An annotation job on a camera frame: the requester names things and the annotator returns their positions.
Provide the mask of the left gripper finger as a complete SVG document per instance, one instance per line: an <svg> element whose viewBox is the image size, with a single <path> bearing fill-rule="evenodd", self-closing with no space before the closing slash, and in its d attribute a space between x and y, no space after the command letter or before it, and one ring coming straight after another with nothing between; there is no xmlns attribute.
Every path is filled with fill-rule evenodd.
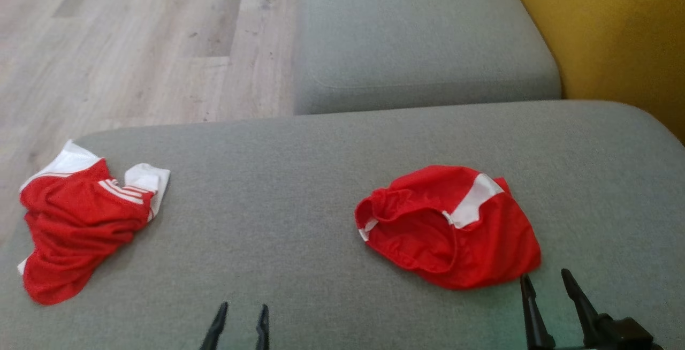
<svg viewBox="0 0 685 350"><path fill-rule="evenodd" d="M269 307L267 304L262 304L255 331L257 332L255 350L270 350Z"/></svg>
<svg viewBox="0 0 685 350"><path fill-rule="evenodd" d="M205 337L199 347L199 350L216 350L218 346L220 336L225 328L225 321L227 317L227 312L229 309L229 303L223 302L220 304L215 317L210 324Z"/></svg>

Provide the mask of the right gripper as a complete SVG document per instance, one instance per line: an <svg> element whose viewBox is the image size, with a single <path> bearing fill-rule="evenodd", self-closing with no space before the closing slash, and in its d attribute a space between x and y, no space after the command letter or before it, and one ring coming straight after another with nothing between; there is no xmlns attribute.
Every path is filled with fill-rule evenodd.
<svg viewBox="0 0 685 350"><path fill-rule="evenodd" d="M561 270L567 295L572 299L582 333L582 346L555 348L536 303L536 292L528 274L520 277L524 329L528 350L665 350L633 318L614 320L596 309L568 269Z"/></svg>

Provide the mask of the red shorts with white trim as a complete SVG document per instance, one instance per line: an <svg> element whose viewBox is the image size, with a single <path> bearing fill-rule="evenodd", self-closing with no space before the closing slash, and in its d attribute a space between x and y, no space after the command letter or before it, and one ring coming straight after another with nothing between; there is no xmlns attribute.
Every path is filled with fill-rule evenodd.
<svg viewBox="0 0 685 350"><path fill-rule="evenodd" d="M428 165L396 178L355 209L362 240L401 269L450 290L518 279L541 246L504 177Z"/></svg>

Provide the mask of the red jersey with white sleeves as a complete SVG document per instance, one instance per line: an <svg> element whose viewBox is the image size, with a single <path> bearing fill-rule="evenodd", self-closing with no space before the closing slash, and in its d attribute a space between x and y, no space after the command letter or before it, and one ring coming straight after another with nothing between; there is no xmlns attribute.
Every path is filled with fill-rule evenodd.
<svg viewBox="0 0 685 350"><path fill-rule="evenodd" d="M170 176L137 164L120 184L105 158L68 140L19 190L34 243L18 265L29 298L51 306L81 292L104 260L159 213Z"/></svg>

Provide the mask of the large grey sofa seat cushion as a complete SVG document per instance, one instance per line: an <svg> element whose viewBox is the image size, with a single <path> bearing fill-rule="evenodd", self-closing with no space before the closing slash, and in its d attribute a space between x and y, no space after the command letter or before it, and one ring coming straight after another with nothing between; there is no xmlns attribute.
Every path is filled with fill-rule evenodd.
<svg viewBox="0 0 685 350"><path fill-rule="evenodd" d="M24 291L24 221L0 250L0 350L525 348L519 282L447 291L365 245L353 212L426 165L505 177L542 248L531 279L559 347L582 331L560 270L602 313L685 350L685 147L633 106L538 101L126 128L77 144L113 174L171 170L161 213L50 307Z"/></svg>

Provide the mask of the yellow cushion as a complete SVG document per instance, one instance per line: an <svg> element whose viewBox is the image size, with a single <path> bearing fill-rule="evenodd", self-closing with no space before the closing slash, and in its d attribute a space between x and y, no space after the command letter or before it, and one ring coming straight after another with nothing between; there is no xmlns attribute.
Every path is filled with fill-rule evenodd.
<svg viewBox="0 0 685 350"><path fill-rule="evenodd" d="M629 104L685 144L685 0L521 0L573 100Z"/></svg>

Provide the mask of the grey back sofa cushion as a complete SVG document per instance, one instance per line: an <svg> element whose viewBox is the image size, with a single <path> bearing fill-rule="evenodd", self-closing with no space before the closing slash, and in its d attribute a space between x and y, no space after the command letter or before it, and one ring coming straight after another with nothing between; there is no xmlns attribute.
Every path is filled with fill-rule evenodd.
<svg viewBox="0 0 685 350"><path fill-rule="evenodd" d="M558 100L521 0L299 0L294 113Z"/></svg>

